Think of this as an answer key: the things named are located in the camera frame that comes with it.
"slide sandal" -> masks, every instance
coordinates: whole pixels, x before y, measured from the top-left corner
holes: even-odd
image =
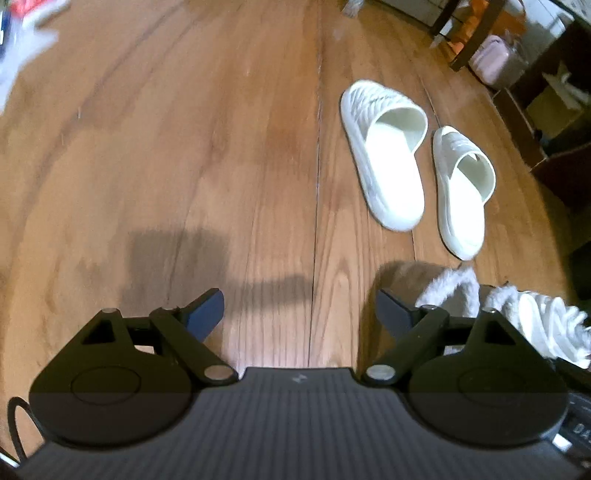
[[[437,173],[437,218],[443,243],[461,260],[471,260],[484,243],[484,204],[495,191],[491,161],[453,127],[433,137]]]
[[[427,115],[370,80],[345,90],[340,114],[369,210],[390,230],[412,230],[425,209],[414,153],[427,134]]]

